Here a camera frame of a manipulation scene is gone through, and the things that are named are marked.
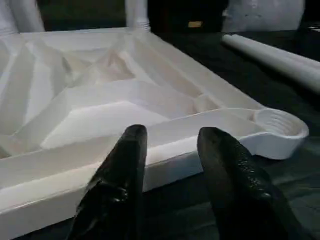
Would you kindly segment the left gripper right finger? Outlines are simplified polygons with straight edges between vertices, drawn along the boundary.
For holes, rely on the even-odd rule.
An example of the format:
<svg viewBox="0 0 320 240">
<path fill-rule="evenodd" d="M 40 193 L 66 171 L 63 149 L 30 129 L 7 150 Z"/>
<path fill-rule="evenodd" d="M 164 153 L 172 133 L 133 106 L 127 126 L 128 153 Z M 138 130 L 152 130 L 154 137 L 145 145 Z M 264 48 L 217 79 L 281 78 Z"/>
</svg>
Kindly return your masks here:
<svg viewBox="0 0 320 240">
<path fill-rule="evenodd" d="M 202 127 L 197 152 L 222 240 L 301 240 L 303 228 L 284 194 L 229 133 Z"/>
</svg>

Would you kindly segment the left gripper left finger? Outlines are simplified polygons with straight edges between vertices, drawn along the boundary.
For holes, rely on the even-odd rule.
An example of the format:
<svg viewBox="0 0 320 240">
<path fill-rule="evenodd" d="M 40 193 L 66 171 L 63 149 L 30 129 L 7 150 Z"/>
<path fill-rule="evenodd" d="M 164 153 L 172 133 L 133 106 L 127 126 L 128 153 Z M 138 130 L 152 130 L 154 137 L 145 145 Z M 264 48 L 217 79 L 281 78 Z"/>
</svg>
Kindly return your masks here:
<svg viewBox="0 0 320 240">
<path fill-rule="evenodd" d="M 72 222 L 71 239 L 140 239 L 147 141 L 144 125 L 125 129 L 84 191 Z"/>
</svg>

